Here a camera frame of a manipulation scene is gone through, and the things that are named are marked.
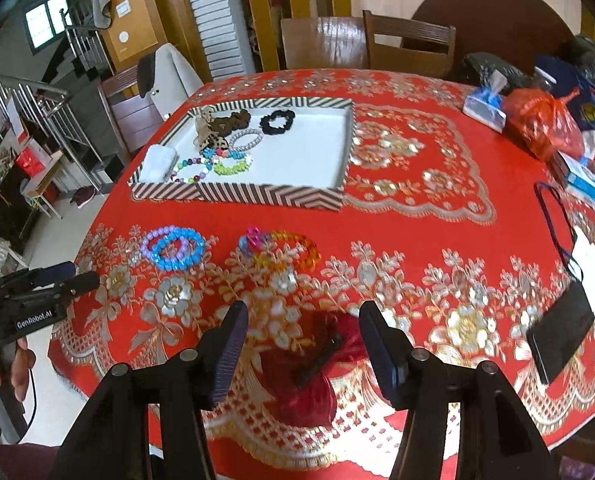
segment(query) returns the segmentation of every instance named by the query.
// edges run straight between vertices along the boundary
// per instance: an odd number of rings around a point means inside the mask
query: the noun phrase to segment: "metal railing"
[[[72,25],[66,22],[66,16],[70,16]],[[73,55],[80,60],[84,70],[96,68],[98,72],[110,70],[114,75],[113,65],[108,58],[104,42],[100,36],[101,28],[85,25],[86,18],[77,15],[75,7],[71,7],[66,12],[60,10],[62,24],[66,32],[66,38],[71,46]]]
[[[86,146],[100,162],[103,162],[72,112],[69,105],[71,93],[39,81],[0,75],[0,131],[8,121],[7,105],[11,98],[18,114],[35,123],[47,136],[55,139],[59,147],[99,191],[103,182],[86,169],[72,145],[76,142]]]

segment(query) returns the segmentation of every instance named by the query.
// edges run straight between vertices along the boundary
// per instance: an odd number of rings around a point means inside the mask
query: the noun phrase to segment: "black cord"
[[[33,386],[33,415],[30,416],[30,421],[28,422],[28,430],[30,430],[33,421],[35,420],[35,414],[37,413],[37,391],[35,389],[35,378],[33,377],[33,370],[29,370],[30,372],[30,383]]]
[[[581,282],[583,280],[584,273],[581,270],[580,264],[575,261],[575,258],[573,257],[571,252],[567,251],[566,249],[564,249],[564,247],[562,247],[561,243],[557,239],[557,234],[555,233],[555,227],[553,225],[553,221],[551,220],[551,214],[548,211],[548,207],[546,206],[546,202],[543,197],[543,191],[546,190],[552,195],[554,200],[557,202],[557,205],[562,210],[562,215],[564,216],[564,219],[566,220],[566,224],[568,225],[569,234],[571,235],[571,238],[573,240],[573,246],[575,246],[575,242],[577,241],[577,235],[575,234],[575,231],[573,230],[573,226],[571,225],[571,221],[569,220],[569,217],[566,214],[566,209],[564,208],[564,204],[562,204],[562,200],[560,199],[560,194],[558,193],[557,189],[555,189],[550,184],[547,184],[546,182],[536,182],[535,184],[533,184],[533,190],[535,191],[535,196],[537,197],[537,201],[539,202],[540,208],[542,209],[542,213],[545,216],[546,224],[548,225],[548,231],[551,234],[551,240],[553,241],[553,244],[555,245],[555,249],[557,250],[558,254],[560,255],[560,259],[561,259],[562,263],[564,264],[564,270],[566,272],[568,272],[568,274],[574,280],[578,280]],[[575,273],[571,270],[571,268],[570,268],[571,264],[574,264],[577,267],[577,269],[580,271],[579,276],[575,275]]]

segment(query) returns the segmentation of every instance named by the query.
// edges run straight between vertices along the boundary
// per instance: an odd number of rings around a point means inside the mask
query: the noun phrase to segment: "black phone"
[[[527,342],[542,384],[551,384],[564,370],[594,321],[583,286],[572,280],[544,317],[527,330]]]

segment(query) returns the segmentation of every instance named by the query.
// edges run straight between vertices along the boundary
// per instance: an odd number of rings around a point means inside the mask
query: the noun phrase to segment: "window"
[[[51,43],[64,31],[60,10],[68,10],[67,0],[48,0],[26,13],[26,30],[33,53]],[[66,15],[66,23],[72,25],[71,16]]]

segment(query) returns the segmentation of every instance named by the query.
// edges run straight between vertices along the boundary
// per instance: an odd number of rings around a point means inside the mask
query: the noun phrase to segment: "black scrunchie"
[[[270,125],[271,121],[284,117],[286,124],[280,128],[274,128]],[[293,120],[295,119],[295,112],[293,110],[275,110],[271,115],[263,117],[260,121],[261,131],[266,135],[280,135],[291,129]]]

